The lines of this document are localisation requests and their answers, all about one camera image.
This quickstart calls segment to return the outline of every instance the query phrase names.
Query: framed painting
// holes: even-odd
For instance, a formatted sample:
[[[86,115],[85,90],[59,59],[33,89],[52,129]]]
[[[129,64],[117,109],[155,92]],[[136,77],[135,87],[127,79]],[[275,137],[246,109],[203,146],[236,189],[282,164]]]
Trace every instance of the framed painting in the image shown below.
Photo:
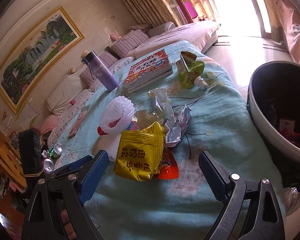
[[[53,65],[82,39],[62,7],[20,39],[0,66],[0,93],[15,113]]]

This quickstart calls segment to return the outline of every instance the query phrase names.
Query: tiled floor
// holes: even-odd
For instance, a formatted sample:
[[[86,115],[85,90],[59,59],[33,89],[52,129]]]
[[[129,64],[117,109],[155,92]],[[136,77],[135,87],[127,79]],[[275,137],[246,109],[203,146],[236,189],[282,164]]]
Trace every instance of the tiled floor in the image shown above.
[[[255,37],[219,37],[218,43],[209,48],[205,55],[228,71],[245,100],[250,77],[259,66],[273,60],[292,62],[284,46]],[[300,231],[300,208],[287,217],[285,231],[286,240],[292,240]]]

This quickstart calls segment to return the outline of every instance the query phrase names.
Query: black trash bin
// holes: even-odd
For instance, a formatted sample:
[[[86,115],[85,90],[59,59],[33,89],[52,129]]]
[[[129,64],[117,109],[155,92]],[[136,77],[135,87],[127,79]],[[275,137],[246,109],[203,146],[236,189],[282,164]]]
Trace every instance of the black trash bin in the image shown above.
[[[247,108],[282,174],[283,186],[300,191],[300,65],[261,65],[250,80]],[[280,120],[294,127],[293,140],[279,132]]]

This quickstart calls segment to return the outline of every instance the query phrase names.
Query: metal screw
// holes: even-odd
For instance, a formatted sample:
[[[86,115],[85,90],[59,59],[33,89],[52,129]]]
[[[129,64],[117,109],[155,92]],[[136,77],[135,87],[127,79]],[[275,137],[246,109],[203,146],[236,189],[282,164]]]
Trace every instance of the metal screw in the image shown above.
[[[234,179],[234,180],[238,180],[240,179],[240,176],[238,174],[231,174],[231,178]]]
[[[262,179],[262,182],[263,182],[264,184],[269,184],[269,183],[270,183],[269,179]]]
[[[38,180],[38,184],[39,184],[39,185],[42,185],[43,183],[45,183],[45,180],[44,180],[44,179],[39,179],[39,180]]]
[[[69,176],[68,176],[68,179],[69,180],[74,180],[74,179],[76,179],[77,178],[77,175],[75,175],[75,174],[70,174]]]

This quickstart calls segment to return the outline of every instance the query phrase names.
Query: striped pillow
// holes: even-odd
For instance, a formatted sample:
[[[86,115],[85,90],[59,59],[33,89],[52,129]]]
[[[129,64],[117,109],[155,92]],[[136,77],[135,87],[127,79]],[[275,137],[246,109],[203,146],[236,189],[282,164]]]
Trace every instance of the striped pillow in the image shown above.
[[[152,28],[151,25],[149,24],[139,24],[139,25],[131,25],[129,26],[129,30],[142,30],[143,33],[146,33],[148,30],[150,30]]]
[[[149,37],[141,30],[131,31],[109,47],[120,57],[124,58],[130,51],[145,42]]]
[[[89,68],[86,68],[84,71],[82,71],[79,77],[81,80],[86,82],[88,86],[91,86],[94,83],[94,81],[97,79],[93,74],[91,74]]]
[[[135,30],[134,32],[131,32],[131,36],[138,46],[149,39],[147,34],[143,33],[142,30]]]
[[[109,52],[103,53],[101,56],[99,56],[99,58],[107,68],[110,68],[119,60],[116,57],[112,56]]]

